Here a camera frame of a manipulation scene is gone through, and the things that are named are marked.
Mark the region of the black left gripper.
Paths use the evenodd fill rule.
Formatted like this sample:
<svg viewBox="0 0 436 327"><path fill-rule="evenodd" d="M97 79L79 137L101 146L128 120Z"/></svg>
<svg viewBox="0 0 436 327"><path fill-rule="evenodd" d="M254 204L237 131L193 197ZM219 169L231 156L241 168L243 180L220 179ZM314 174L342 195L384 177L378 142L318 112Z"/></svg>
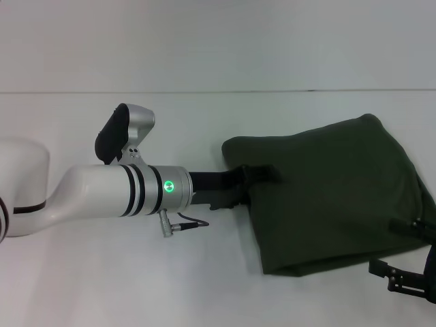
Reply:
<svg viewBox="0 0 436 327"><path fill-rule="evenodd" d="M272 165L243 165L225 172L190 172L189 175L193 182L191 205L209 204L211 211L249 206L251 200L245 185L281 182L279 171Z"/></svg>

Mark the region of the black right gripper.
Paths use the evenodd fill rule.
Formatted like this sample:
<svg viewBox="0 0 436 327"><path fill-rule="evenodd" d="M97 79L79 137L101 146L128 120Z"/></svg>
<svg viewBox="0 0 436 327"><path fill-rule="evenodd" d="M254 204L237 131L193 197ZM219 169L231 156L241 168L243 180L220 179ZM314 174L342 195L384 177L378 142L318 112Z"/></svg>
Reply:
<svg viewBox="0 0 436 327"><path fill-rule="evenodd" d="M387 262L381 260L369 262L369 273L381 278L387 277L390 292L425 293L429 302L436 302L436 224L421 219L409 223L391 219L389 229L401 236L417 238L431 245L424 275L389 266Z"/></svg>

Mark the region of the dark green t-shirt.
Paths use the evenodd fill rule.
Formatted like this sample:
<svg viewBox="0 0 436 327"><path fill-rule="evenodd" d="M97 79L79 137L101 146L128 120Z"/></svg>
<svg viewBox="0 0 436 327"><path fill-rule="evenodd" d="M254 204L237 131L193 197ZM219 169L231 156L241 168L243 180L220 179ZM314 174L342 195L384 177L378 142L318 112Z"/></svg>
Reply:
<svg viewBox="0 0 436 327"><path fill-rule="evenodd" d="M436 225L436 200L403 147L372 114L293 136L221 147L229 168L272 165L278 183L249 188L266 275L302 277L421 248L392 220Z"/></svg>

